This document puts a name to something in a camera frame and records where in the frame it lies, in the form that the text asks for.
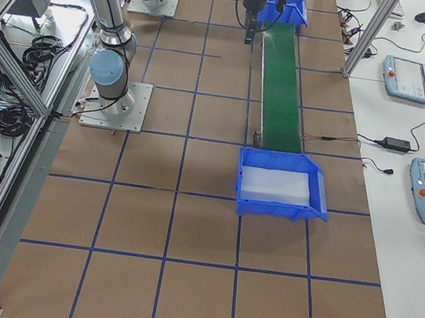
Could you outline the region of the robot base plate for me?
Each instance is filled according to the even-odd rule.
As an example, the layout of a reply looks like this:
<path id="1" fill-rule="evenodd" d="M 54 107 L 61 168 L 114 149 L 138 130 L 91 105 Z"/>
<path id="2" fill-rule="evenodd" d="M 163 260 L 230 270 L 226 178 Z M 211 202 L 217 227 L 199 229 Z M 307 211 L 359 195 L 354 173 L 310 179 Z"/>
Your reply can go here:
<path id="1" fill-rule="evenodd" d="M 178 7 L 179 0 L 131 0 L 128 4 L 129 13 L 173 18 Z"/>
<path id="2" fill-rule="evenodd" d="M 91 97 L 97 100 L 87 102 L 80 114 L 78 122 L 80 125 L 104 128 L 116 131 L 131 131 L 141 133 L 144 118 L 146 117 L 147 107 L 151 100 L 153 85 L 129 82 L 128 92 L 113 106 L 101 110 L 101 107 L 107 107 L 111 102 L 100 98 L 96 86 L 93 86 Z"/>

